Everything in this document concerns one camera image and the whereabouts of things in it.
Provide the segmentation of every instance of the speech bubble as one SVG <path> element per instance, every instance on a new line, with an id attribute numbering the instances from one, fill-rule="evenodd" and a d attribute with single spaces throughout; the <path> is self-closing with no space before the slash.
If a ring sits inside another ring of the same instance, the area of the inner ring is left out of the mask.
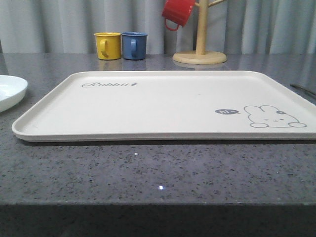
<path id="1" fill-rule="evenodd" d="M 234 114 L 239 114 L 238 110 L 231 110 L 231 109 L 220 109 L 220 110 L 215 110 L 216 113 L 221 114 L 221 115 L 234 115 Z"/>

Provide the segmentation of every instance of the curtain fold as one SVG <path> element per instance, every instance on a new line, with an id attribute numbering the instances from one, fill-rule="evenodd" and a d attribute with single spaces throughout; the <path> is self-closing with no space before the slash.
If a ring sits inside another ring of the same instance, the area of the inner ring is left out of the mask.
<path id="1" fill-rule="evenodd" d="M 165 0 L 1 0 L 4 53 L 93 53 L 95 32 L 146 32 L 147 54 L 194 50 L 195 7 L 177 32 Z M 206 49 L 225 53 L 315 53 L 316 0 L 227 0 L 208 11 Z"/>

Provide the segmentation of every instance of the speckled granite countertop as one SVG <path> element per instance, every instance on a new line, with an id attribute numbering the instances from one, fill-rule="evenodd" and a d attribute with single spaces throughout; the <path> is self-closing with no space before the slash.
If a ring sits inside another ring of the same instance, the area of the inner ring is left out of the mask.
<path id="1" fill-rule="evenodd" d="M 316 90 L 315 55 L 228 55 L 222 65 L 170 56 L 101 61 L 94 54 L 0 54 L 0 74 L 29 83 L 0 113 L 0 204 L 315 204 L 316 141 L 28 143 L 12 123 L 83 71 L 250 70 Z M 290 88 L 316 104 L 316 98 Z"/>

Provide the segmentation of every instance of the plate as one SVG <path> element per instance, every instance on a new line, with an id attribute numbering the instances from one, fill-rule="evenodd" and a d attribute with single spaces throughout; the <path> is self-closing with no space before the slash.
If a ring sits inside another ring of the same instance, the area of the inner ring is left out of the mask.
<path id="1" fill-rule="evenodd" d="M 316 106 L 249 71 L 70 75 L 12 125 L 23 140 L 315 139 Z"/>
<path id="2" fill-rule="evenodd" d="M 25 96 L 27 85 L 23 78 L 0 75 L 0 112 L 19 103 Z"/>

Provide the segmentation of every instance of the mug handle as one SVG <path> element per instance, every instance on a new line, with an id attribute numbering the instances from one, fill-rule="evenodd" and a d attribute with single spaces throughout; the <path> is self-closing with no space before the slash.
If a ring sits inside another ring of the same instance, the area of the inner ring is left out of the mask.
<path id="1" fill-rule="evenodd" d="M 164 19 L 164 25 L 165 25 L 166 28 L 167 28 L 168 30 L 170 30 L 170 31 L 177 31 L 177 30 L 179 29 L 179 27 L 180 27 L 180 25 L 177 25 L 177 28 L 170 28 L 170 27 L 168 27 L 168 26 L 167 26 L 167 19 L 166 19 L 166 18 Z"/>
<path id="2" fill-rule="evenodd" d="M 136 58 L 136 51 L 137 51 L 137 40 L 136 39 L 132 39 L 131 41 L 131 46 L 132 46 L 132 57 Z"/>
<path id="3" fill-rule="evenodd" d="M 106 39 L 102 39 L 101 42 L 101 53 L 105 56 L 108 57 L 108 53 L 107 53 L 107 45 L 108 45 L 108 41 Z"/>

